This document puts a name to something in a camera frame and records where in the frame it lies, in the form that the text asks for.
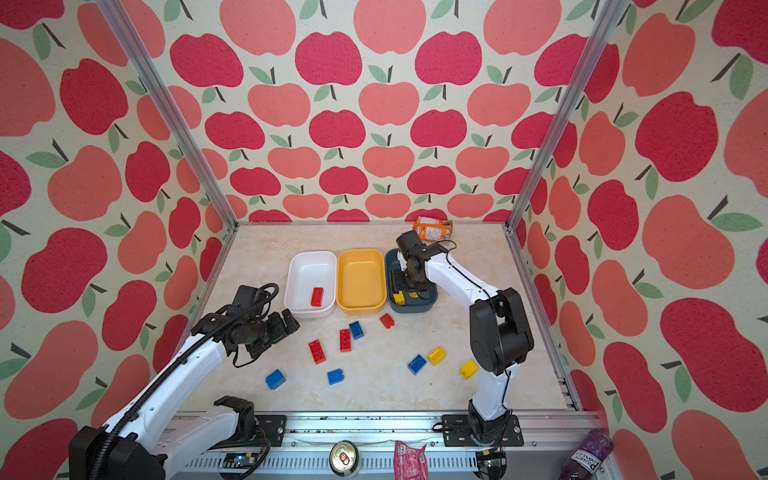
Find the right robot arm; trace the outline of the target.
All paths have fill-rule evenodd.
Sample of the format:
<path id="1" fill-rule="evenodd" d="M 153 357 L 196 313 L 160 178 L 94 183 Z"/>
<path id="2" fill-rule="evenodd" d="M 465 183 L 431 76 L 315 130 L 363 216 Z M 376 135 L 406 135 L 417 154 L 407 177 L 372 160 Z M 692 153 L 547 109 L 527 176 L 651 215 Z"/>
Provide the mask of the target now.
<path id="1" fill-rule="evenodd" d="M 483 370 L 468 404 L 469 425 L 477 444 L 499 444 L 512 414 L 512 382 L 534 348 L 519 292 L 481 280 L 448 248 L 439 242 L 424 243 L 413 230 L 401 234 L 397 246 L 408 285 L 423 290 L 435 284 L 467 311 L 471 351 Z"/>

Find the white plastic container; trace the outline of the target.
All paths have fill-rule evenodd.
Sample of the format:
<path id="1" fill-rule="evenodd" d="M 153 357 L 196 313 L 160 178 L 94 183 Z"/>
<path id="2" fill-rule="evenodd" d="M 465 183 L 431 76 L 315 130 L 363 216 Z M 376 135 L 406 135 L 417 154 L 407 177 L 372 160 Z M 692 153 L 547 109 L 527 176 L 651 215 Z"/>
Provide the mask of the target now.
<path id="1" fill-rule="evenodd" d="M 308 251 L 295 255 L 289 265 L 284 295 L 285 308 L 297 320 L 329 316 L 336 305 L 337 257 L 330 251 Z M 310 299 L 315 287 L 324 289 L 323 305 L 312 308 Z"/>

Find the dark teal plastic container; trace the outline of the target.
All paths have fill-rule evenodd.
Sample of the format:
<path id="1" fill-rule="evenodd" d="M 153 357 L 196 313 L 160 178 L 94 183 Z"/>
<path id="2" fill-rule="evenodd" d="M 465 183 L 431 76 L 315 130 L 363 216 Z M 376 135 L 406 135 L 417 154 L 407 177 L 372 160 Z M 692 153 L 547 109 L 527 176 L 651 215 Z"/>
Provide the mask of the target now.
<path id="1" fill-rule="evenodd" d="M 398 260 L 398 249 L 385 255 L 387 295 L 392 309 L 400 314 L 421 314 L 429 311 L 438 299 L 437 286 L 429 283 L 426 290 L 417 290 L 406 279 L 406 271 Z"/>

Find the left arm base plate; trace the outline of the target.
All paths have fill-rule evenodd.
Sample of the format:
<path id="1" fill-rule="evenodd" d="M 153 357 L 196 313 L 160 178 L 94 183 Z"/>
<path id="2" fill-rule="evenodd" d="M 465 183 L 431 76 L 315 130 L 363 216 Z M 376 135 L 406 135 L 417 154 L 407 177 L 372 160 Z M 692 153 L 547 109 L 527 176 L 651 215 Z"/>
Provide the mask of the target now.
<path id="1" fill-rule="evenodd" d="M 286 431 L 287 417 L 272 414 L 248 414 L 245 417 L 242 433 L 247 446 L 270 444 L 281 447 Z"/>

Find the yellow plastic container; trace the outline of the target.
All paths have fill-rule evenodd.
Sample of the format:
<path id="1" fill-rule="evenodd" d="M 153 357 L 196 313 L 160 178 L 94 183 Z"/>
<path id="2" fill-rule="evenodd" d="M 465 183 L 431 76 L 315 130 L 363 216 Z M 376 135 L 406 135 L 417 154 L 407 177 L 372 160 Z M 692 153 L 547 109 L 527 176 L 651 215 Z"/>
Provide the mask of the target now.
<path id="1" fill-rule="evenodd" d="M 376 249 L 353 249 L 338 259 L 337 303 L 347 315 L 372 315 L 387 300 L 385 263 Z"/>

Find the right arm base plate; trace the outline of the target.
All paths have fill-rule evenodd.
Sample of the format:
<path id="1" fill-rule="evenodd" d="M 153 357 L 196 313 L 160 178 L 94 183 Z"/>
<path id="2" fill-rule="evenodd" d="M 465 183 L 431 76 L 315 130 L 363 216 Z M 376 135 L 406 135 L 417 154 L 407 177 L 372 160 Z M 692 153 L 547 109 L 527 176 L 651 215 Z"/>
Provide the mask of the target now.
<path id="1" fill-rule="evenodd" d="M 440 421 L 433 425 L 433 431 L 441 433 L 446 447 L 478 447 L 471 435 L 471 427 L 467 415 L 445 414 Z M 506 423 L 506 429 L 501 437 L 504 447 L 522 447 L 525 444 L 519 419 L 511 415 Z"/>

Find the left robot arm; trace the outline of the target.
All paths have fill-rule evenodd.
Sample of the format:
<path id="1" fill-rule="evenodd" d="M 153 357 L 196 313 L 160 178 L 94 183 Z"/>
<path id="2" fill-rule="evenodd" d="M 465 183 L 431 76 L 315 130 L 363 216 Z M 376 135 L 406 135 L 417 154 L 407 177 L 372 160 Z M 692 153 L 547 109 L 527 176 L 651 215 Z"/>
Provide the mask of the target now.
<path id="1" fill-rule="evenodd" d="M 205 378 L 241 349 L 257 360 L 271 346 L 295 333 L 290 310 L 275 312 L 279 287 L 242 285 L 234 300 L 203 316 L 180 352 L 136 397 L 100 427 L 84 427 L 68 447 L 73 479 L 170 479 L 204 452 L 254 447 L 254 459 L 240 473 L 246 478 L 266 460 L 272 442 L 254 405 L 231 395 L 192 424 L 165 432 L 179 409 Z"/>

